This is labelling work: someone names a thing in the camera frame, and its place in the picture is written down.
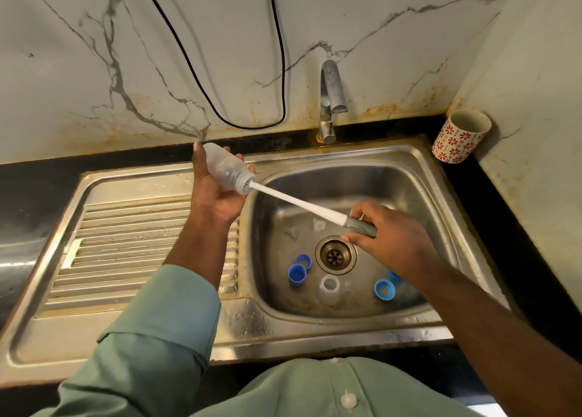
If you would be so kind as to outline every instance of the left hand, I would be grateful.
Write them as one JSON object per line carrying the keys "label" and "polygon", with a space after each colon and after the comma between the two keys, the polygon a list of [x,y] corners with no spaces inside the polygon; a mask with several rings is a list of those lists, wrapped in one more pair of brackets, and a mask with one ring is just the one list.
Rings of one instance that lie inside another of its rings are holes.
{"label": "left hand", "polygon": [[[236,156],[241,160],[243,159],[240,153]],[[210,215],[216,221],[224,222],[227,227],[230,227],[243,210],[247,195],[227,190],[217,183],[208,172],[206,151],[200,142],[194,143],[192,165],[194,167],[194,188],[190,203],[190,217],[195,219]],[[253,166],[249,166],[249,170],[253,173],[255,171]]]}

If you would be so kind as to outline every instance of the person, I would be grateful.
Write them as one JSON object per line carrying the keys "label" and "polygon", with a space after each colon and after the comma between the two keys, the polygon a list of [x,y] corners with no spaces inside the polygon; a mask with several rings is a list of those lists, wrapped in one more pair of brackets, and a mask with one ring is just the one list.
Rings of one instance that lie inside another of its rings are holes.
{"label": "person", "polygon": [[[59,386],[60,403],[37,417],[192,413],[218,322],[229,226],[245,200],[208,173],[200,143],[193,167],[190,215],[164,265],[101,334],[91,358]],[[372,200],[358,202],[351,215],[373,223],[378,235],[346,233],[344,240],[418,289],[507,415],[582,415],[582,366],[440,259],[418,222]],[[281,363],[196,415],[476,414],[390,365],[334,358]]]}

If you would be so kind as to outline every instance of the hand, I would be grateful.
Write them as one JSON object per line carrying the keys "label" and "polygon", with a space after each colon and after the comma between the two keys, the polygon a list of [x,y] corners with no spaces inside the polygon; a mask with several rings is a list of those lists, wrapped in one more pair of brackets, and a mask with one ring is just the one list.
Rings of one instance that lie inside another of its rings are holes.
{"label": "hand", "polygon": [[349,232],[342,239],[364,249],[413,285],[427,266],[438,262],[439,257],[426,230],[404,213],[364,199],[353,207],[350,216],[374,224],[378,235],[370,238]]}
{"label": "hand", "polygon": [[247,195],[241,195],[234,190],[226,190],[220,186],[214,177],[208,172],[206,163],[206,151],[200,142],[194,143],[192,156],[194,167],[194,188],[192,189],[192,202],[190,203],[190,217],[211,216],[213,221],[230,227],[241,210]]}

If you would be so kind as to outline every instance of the black countertop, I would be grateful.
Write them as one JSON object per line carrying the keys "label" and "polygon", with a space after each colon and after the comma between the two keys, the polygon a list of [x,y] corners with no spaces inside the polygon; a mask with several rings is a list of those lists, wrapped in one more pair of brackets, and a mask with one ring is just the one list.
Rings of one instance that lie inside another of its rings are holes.
{"label": "black countertop", "polygon": [[[444,116],[438,115],[336,127],[337,142],[411,135],[424,135],[432,142],[444,120]],[[216,142],[244,155],[317,145],[315,130],[252,135]],[[0,196],[0,327],[22,293],[34,263],[82,173],[186,162],[191,156],[192,145],[188,143],[0,165],[3,189]],[[582,327],[582,316],[475,158],[470,156],[460,164],[443,164],[443,172],[464,208],[469,224],[489,253],[496,278],[513,310],[535,330],[582,362],[582,346],[569,332]],[[391,363],[463,403],[491,401],[455,344],[357,355]],[[272,365],[242,363],[211,367],[202,383],[199,407],[231,397]],[[29,415],[56,400],[55,385],[0,390],[0,408],[8,410],[7,415]]]}

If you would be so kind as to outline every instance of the shirt button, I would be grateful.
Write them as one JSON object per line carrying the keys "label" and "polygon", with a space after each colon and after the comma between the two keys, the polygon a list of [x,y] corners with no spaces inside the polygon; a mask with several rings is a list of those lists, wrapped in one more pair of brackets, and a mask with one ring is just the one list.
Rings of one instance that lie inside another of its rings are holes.
{"label": "shirt button", "polygon": [[340,399],[342,406],[346,409],[354,409],[358,405],[358,399],[355,394],[351,392],[345,392],[345,394]]}

